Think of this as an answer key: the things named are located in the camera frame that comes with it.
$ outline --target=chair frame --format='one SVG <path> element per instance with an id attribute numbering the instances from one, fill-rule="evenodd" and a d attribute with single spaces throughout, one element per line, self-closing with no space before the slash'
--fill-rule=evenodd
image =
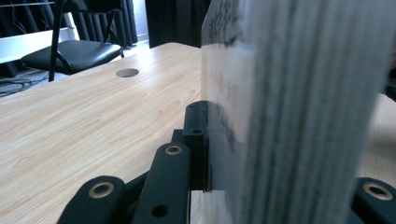
<path id="1" fill-rule="evenodd" d="M 106 43 L 108 38 L 112 36 L 117 44 L 120 44 L 119 39 L 117 38 L 116 34 L 114 33 L 113 29 L 111 29 L 111 25 L 114 21 L 116 16 L 116 12 L 122 10 L 122 0 L 114 0 L 115 2 L 120 4 L 119 9 L 110 9 L 109 11 L 101 11 L 101 12 L 93 12 L 90 11 L 89 8 L 84 7 L 86 0 L 56 0 L 55 2 L 55 12 L 54 12 L 54 22 L 53 22 L 53 29 L 52 29 L 52 43 L 51 43 L 51 50 L 50 50 L 50 60 L 49 60 L 49 82 L 54 80 L 55 77 L 55 67 L 56 67 L 56 59 L 59 59 L 63 64 L 64 67 L 70 72 L 73 73 L 73 69 L 71 68 L 70 64 L 67 62 L 66 58 L 62 55 L 62 53 L 58 50 L 59 45 L 59 33 L 61 30 L 61 22 L 64 13 L 68 12 L 86 12 L 90 14 L 105 14 L 110 13 L 110 20 L 107 23 L 107 27 L 105 30 L 104 35 L 104 42 Z M 76 4 L 78 5 L 78 9 L 74 9 L 73 7 L 64 9 L 65 6 Z M 121 48 L 120 56 L 123 58 L 124 54 Z"/>

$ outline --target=floor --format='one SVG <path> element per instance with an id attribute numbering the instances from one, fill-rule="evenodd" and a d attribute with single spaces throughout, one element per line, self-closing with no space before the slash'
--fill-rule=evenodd
<path id="1" fill-rule="evenodd" d="M 135 55 L 142 50 L 149 48 L 149 42 L 143 40 L 134 44 L 133 47 L 124 50 L 124 56 Z M 67 75 L 57 73 L 55 80 L 68 77 Z M 0 97 L 8 96 L 19 91 L 26 91 L 48 83 L 48 72 L 41 70 L 27 70 L 17 74 L 13 78 L 0 77 Z"/>

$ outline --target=black metal bracket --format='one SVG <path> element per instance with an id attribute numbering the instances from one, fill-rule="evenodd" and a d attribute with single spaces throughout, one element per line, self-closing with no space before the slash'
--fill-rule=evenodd
<path id="1" fill-rule="evenodd" d="M 58 223 L 190 223 L 191 190 L 210 191 L 207 102 L 187 106 L 183 130 L 158 148 L 148 172 L 131 182 L 99 176 L 85 183 Z M 358 178 L 348 224 L 396 223 L 396 190 Z"/>

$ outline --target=black chair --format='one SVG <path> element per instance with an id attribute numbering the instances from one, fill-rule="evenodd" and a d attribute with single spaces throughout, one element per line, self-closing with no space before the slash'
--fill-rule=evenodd
<path id="1" fill-rule="evenodd" d="M 107 43 L 117 36 L 111 29 L 115 13 L 122 9 L 122 0 L 56 0 L 52 44 L 21 58 L 24 66 L 49 71 L 49 81 L 55 72 L 72 75 L 77 72 L 108 63 L 118 56 L 124 57 L 119 45 Z M 104 33 L 105 42 L 66 40 L 58 43 L 61 21 L 64 13 L 84 12 L 90 14 L 110 14 Z"/>

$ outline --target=chair seat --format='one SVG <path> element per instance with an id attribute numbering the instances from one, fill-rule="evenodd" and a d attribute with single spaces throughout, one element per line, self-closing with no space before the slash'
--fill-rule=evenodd
<path id="1" fill-rule="evenodd" d="M 59 43 L 58 50 L 69 62 L 72 71 L 68 71 L 59 59 L 56 60 L 55 71 L 67 75 L 108 63 L 121 55 L 119 45 L 86 40 L 66 40 Z M 50 47 L 28 54 L 21 61 L 26 67 L 49 70 Z"/>

